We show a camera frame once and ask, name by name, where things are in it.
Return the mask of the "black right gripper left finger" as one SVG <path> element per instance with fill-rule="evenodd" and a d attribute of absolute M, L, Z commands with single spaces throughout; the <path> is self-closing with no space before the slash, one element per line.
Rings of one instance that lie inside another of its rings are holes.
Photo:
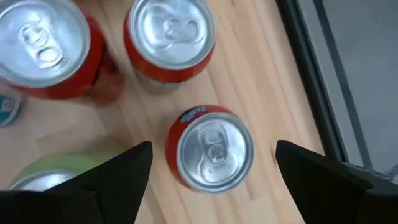
<path fill-rule="evenodd" d="M 48 190 L 0 190 L 0 224 L 134 224 L 149 181 L 152 143 L 92 141 L 73 147 L 109 159 Z"/>

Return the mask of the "red Coke soda can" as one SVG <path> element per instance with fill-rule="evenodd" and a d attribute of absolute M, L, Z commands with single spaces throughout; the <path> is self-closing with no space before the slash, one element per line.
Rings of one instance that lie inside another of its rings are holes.
<path fill-rule="evenodd" d="M 205 0 L 135 0 L 124 20 L 123 38 L 142 85 L 165 92 L 208 66 L 216 27 Z"/>

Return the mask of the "lime green Sanzo can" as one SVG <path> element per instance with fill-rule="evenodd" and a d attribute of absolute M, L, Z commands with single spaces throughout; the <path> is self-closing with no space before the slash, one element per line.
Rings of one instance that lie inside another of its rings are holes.
<path fill-rule="evenodd" d="M 51 154 L 23 168 L 8 186 L 10 190 L 42 192 L 66 182 L 106 162 L 109 157 L 97 152 Z"/>

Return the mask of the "red Fanta soda can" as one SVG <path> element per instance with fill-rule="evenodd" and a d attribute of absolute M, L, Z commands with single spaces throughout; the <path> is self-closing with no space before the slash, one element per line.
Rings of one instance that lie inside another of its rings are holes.
<path fill-rule="evenodd" d="M 219 105 L 181 113 L 165 138 L 165 158 L 175 179 L 196 192 L 220 194 L 249 174 L 254 143 L 242 119 Z"/>
<path fill-rule="evenodd" d="M 0 0 L 0 83 L 104 106 L 121 96 L 124 75 L 95 18 L 72 0 Z"/>

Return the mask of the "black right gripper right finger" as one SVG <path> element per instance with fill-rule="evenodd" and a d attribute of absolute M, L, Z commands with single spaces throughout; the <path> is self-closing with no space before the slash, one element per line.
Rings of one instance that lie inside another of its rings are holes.
<path fill-rule="evenodd" d="M 383 174 L 286 140 L 275 158 L 306 224 L 398 224 L 398 167 Z"/>

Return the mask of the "white and teal can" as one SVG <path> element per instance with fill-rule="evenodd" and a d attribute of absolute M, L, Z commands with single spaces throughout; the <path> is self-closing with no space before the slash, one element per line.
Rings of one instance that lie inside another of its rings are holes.
<path fill-rule="evenodd" d="M 6 86 L 0 86 L 0 128 L 14 123 L 24 105 L 21 93 Z"/>

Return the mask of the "thin black frame bar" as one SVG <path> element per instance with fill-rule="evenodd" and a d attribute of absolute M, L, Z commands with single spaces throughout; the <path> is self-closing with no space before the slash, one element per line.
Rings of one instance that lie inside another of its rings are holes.
<path fill-rule="evenodd" d="M 365 142 L 365 138 L 363 135 L 363 130 L 361 128 L 361 123 L 359 122 L 358 113 L 354 104 L 353 96 L 348 85 L 347 77 L 345 74 L 345 70 L 343 68 L 343 64 L 341 62 L 341 57 L 338 53 L 338 49 L 336 46 L 336 41 L 333 36 L 331 26 L 329 20 L 327 18 L 325 5 L 323 3 L 324 0 L 313 0 L 315 9 L 319 16 L 320 24 L 322 27 L 323 34 L 325 36 L 326 44 L 328 46 L 329 53 L 331 55 L 331 61 L 333 62 L 333 66 L 336 72 L 336 77 L 340 84 L 340 89 L 342 91 L 342 95 L 345 101 L 346 109 L 349 115 L 351 127 L 354 132 L 354 136 L 356 139 L 356 144 L 358 146 L 358 151 L 361 156 L 361 160 L 363 162 L 363 166 L 372 169 L 373 165 L 370 159 L 368 147 Z"/>

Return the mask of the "thick black table edge frame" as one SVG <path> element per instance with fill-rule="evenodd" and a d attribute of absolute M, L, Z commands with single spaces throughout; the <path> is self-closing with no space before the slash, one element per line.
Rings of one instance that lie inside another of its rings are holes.
<path fill-rule="evenodd" d="M 311 107 L 325 154 L 330 159 L 346 162 L 344 145 L 328 105 L 320 70 L 302 19 L 297 0 L 276 0 L 299 74 Z"/>

